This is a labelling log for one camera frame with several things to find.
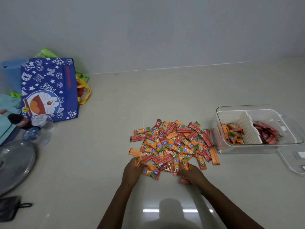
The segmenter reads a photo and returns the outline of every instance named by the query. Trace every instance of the clear plastic container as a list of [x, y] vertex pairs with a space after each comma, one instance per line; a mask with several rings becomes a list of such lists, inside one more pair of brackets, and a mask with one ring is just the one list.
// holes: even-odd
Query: clear plastic container
[[[262, 144], [258, 131], [252, 121], [261, 121], [279, 131], [282, 138], [277, 144]], [[221, 124], [237, 123], [244, 130], [243, 145], [227, 142]], [[213, 135], [217, 149], [223, 154], [273, 153], [284, 146], [286, 150], [292, 145], [304, 142], [304, 131], [292, 118], [282, 116], [271, 105], [226, 106], [216, 109], [213, 122]]]

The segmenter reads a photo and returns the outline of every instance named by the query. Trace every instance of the white countertop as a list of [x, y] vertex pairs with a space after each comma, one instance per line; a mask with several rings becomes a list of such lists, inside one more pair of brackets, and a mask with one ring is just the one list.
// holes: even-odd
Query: white countertop
[[[78, 119], [57, 123], [32, 173], [6, 195], [21, 195], [34, 206], [1, 228], [96, 228], [132, 158], [129, 149], [141, 146], [129, 137], [158, 118], [206, 128], [219, 106], [272, 104], [305, 128], [304, 72], [305, 59], [289, 59], [91, 75], [92, 96]], [[218, 157], [221, 165], [208, 163], [204, 174], [249, 216], [266, 228], [304, 227], [305, 178], [277, 154]], [[195, 158], [190, 163], [198, 165]], [[123, 227], [155, 227], [158, 221], [148, 222], [159, 213], [143, 209], [160, 209], [163, 223], [217, 228], [201, 197], [178, 179], [166, 172], [159, 181], [142, 175]], [[198, 209], [202, 223], [187, 209]]]

